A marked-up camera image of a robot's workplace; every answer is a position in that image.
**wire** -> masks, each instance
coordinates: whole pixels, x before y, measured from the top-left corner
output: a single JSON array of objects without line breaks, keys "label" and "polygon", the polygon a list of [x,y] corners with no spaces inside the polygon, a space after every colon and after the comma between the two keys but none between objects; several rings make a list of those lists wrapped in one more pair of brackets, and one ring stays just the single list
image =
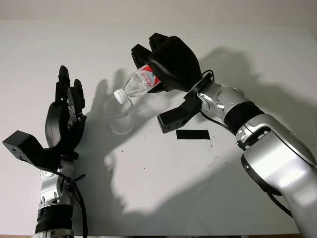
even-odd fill
[{"label": "wire", "polygon": [[272,200],[272,202],[274,202],[276,204],[276,206],[278,206],[280,209],[282,209],[287,215],[289,215],[290,217],[292,216],[292,213],[290,210],[288,210],[282,203],[280,203],[271,193],[267,193],[269,198]]},{"label": "wire", "polygon": [[[67,177],[66,175],[60,173],[60,172],[57,172],[55,170],[48,170],[48,169],[43,169],[43,168],[39,168],[37,167],[38,169],[40,170],[45,170],[45,171],[48,171],[48,172],[51,172],[53,174],[56,174],[57,176],[60,176],[62,179],[64,179],[66,182],[69,183],[71,189],[73,190],[74,192],[74,196],[76,198],[76,200],[78,201],[79,205],[80,205],[80,209],[81,209],[81,216],[82,216],[82,221],[83,221],[83,238],[87,238],[88,236],[88,225],[87,225],[87,213],[86,213],[86,207],[85,207],[85,202],[84,202],[84,199],[77,187],[77,184],[76,182],[70,178],[70,177]],[[82,179],[85,175],[81,175],[77,178],[77,180],[79,179]]]},{"label": "wire", "polygon": [[210,73],[211,73],[211,80],[214,82],[214,73],[213,73],[213,71],[212,71],[211,69],[208,69],[208,70],[204,71],[204,72],[202,73],[202,75],[204,75],[204,74],[207,73],[207,72],[210,72]]},{"label": "wire", "polygon": [[232,133],[232,131],[231,131],[226,125],[224,125],[224,124],[222,124],[221,122],[218,122],[218,121],[216,121],[216,120],[214,120],[214,119],[211,119],[210,117],[208,117],[208,116],[207,116],[205,113],[203,113],[203,112],[200,112],[200,113],[201,113],[201,115],[202,115],[204,118],[206,118],[207,120],[210,120],[210,121],[216,123],[217,125],[222,126],[222,127],[225,128],[226,130],[228,130],[230,133]]}]

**white tabletop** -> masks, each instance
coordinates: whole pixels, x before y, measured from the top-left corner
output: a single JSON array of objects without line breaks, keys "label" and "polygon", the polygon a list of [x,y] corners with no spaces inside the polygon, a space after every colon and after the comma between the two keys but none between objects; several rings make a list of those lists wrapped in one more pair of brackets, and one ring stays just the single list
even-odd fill
[{"label": "white tabletop", "polygon": [[[81,80],[87,122],[76,148],[76,174],[90,235],[251,235],[298,232],[240,165],[242,151],[223,128],[191,119],[184,128],[208,129],[211,142],[162,134],[156,116],[181,104],[185,93],[134,100],[135,127],[115,135],[103,117],[105,97],[135,70],[130,49],[149,48],[159,32],[179,36],[202,70],[222,85],[241,88],[276,116],[316,156],[317,44],[303,28],[208,25],[72,25],[0,21],[0,137],[17,129],[47,147],[45,119],[60,65]],[[39,171],[0,146],[0,234],[31,235],[39,203]],[[80,211],[74,229],[81,234]]]}]

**bottle label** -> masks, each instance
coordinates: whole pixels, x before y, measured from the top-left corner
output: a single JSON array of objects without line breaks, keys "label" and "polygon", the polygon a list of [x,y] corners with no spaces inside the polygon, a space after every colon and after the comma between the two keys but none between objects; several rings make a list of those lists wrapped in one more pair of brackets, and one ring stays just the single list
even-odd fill
[{"label": "bottle label", "polygon": [[149,89],[160,83],[160,80],[153,74],[152,69],[146,64],[135,72],[146,83]]}]

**transparent cup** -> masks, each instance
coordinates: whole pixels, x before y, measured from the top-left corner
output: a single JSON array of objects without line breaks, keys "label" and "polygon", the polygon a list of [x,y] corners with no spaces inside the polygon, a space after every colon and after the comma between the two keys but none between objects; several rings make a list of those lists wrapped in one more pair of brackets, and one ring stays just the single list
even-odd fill
[{"label": "transparent cup", "polygon": [[133,104],[130,99],[123,104],[120,104],[114,96],[106,99],[104,112],[107,117],[107,123],[113,133],[126,134],[132,130],[132,108]]}]

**white bottle cap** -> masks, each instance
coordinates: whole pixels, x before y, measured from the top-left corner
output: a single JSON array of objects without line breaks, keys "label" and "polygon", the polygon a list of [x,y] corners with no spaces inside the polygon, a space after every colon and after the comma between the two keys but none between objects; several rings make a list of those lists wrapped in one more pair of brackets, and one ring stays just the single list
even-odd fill
[{"label": "white bottle cap", "polygon": [[122,88],[115,90],[113,94],[116,100],[118,100],[121,104],[124,104],[128,100],[128,95],[122,90]]}]

